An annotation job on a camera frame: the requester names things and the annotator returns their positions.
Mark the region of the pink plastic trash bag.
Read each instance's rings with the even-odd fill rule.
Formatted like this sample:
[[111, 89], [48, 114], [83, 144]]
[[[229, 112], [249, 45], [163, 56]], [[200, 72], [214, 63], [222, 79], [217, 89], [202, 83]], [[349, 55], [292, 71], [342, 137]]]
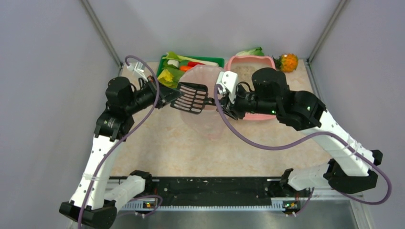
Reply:
[[[218, 75], [223, 71], [224, 69], [219, 66], [198, 65], [188, 70], [179, 82], [203, 84], [208, 88], [207, 97], [213, 98]], [[206, 105], [200, 114], [180, 111], [180, 115], [188, 127], [210, 140], [219, 138], [226, 127], [215, 105]]]

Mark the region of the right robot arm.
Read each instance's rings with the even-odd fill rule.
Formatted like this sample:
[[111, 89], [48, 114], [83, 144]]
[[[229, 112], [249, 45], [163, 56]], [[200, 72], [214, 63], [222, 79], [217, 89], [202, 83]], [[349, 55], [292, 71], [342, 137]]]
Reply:
[[252, 75], [253, 90], [246, 91], [238, 75], [220, 72], [215, 84], [215, 104], [221, 117], [235, 120], [246, 114], [274, 115], [303, 138], [284, 146], [264, 146], [248, 140], [248, 144], [271, 151], [292, 148], [312, 139], [331, 159], [328, 163], [306, 169], [288, 169], [281, 185], [301, 191], [313, 187], [330, 187], [343, 194], [356, 194], [375, 188], [377, 167], [383, 154], [364, 148], [347, 133], [313, 93], [290, 89], [283, 72], [267, 67]]

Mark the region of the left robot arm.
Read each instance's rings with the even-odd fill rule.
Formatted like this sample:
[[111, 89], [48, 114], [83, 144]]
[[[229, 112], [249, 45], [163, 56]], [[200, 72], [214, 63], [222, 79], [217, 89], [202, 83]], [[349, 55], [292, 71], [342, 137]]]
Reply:
[[137, 128], [133, 115], [146, 108], [163, 108], [183, 95], [151, 77], [139, 82], [139, 89], [122, 76], [108, 82], [106, 107], [96, 121], [89, 160], [75, 193], [59, 208], [78, 228], [110, 228], [122, 207], [151, 185], [150, 173], [136, 171], [107, 191], [120, 147]]

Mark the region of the black slotted litter scoop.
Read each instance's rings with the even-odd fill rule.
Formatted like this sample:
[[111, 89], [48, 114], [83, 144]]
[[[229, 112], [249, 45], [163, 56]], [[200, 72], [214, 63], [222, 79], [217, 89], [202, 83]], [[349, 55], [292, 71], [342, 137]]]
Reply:
[[171, 102], [171, 107], [183, 112], [199, 115], [207, 105], [215, 106], [213, 98], [208, 97], [208, 87], [198, 83], [178, 83], [182, 95]]

